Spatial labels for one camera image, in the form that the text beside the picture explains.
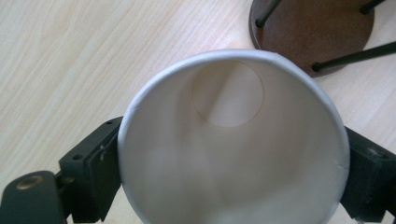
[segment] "light wood surface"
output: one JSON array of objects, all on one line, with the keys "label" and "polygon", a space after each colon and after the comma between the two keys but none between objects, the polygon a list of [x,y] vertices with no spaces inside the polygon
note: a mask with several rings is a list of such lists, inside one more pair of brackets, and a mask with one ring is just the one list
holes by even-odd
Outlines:
[{"label": "light wood surface", "polygon": [[[0,1],[0,190],[58,160],[171,63],[253,49],[251,0]],[[396,1],[366,48],[396,40]],[[396,55],[316,78],[347,127],[396,152]],[[383,223],[390,223],[388,216]],[[121,190],[105,223],[141,223]],[[340,206],[330,223],[356,223]]]}]

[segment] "tabletop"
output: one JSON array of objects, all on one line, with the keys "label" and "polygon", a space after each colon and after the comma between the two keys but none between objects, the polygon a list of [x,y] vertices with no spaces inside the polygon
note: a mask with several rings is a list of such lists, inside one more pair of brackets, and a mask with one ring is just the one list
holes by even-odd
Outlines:
[{"label": "tabletop", "polygon": [[[122,116],[166,66],[212,49],[254,49],[252,0],[0,1],[0,190]],[[375,9],[366,49],[396,40],[396,1]],[[396,152],[396,55],[315,81],[347,127]],[[390,223],[386,216],[383,223]],[[142,223],[119,190],[105,223]],[[357,223],[339,206],[330,223]]]}]

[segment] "wooden disc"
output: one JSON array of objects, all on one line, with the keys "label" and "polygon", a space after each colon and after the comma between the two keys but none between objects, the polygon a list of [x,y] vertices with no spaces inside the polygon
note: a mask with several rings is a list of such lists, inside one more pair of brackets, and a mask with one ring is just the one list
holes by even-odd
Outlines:
[{"label": "wooden disc", "polygon": [[315,72],[311,66],[361,51],[373,29],[374,12],[359,12],[367,0],[283,0],[259,28],[255,21],[269,2],[253,0],[249,30],[254,46],[288,58],[311,77],[340,69]]}]

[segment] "black metal rod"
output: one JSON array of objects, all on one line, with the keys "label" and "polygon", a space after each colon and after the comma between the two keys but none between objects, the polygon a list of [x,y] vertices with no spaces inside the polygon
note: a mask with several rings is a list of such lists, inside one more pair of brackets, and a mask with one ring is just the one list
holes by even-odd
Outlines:
[{"label": "black metal rod", "polygon": [[361,14],[369,14],[376,6],[384,2],[385,0],[373,0],[361,7]]},{"label": "black metal rod", "polygon": [[373,59],[376,57],[385,56],[388,54],[396,53],[396,42],[392,42],[380,47],[376,47],[373,49],[362,50],[360,52],[352,53],[346,55],[344,57],[336,58],[333,60],[329,60],[324,63],[314,63],[312,65],[312,69],[315,72],[318,72],[322,69],[335,67],[338,65],[348,64],[348,63],[357,63],[368,59]]},{"label": "black metal rod", "polygon": [[279,5],[279,3],[280,3],[280,0],[271,0],[270,1],[270,3],[268,4],[268,7],[262,13],[262,16],[256,20],[257,27],[260,27],[260,28],[264,27],[265,22],[268,20],[268,18],[274,12],[274,10],[276,9],[277,5]]}]

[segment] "cup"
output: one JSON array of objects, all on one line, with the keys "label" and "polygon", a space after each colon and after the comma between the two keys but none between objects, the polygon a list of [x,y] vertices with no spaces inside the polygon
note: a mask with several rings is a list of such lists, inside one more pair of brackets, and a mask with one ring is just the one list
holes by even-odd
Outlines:
[{"label": "cup", "polygon": [[144,223],[326,223],[349,147],[331,99],[295,64],[226,49],[142,88],[120,126],[119,160]]}]

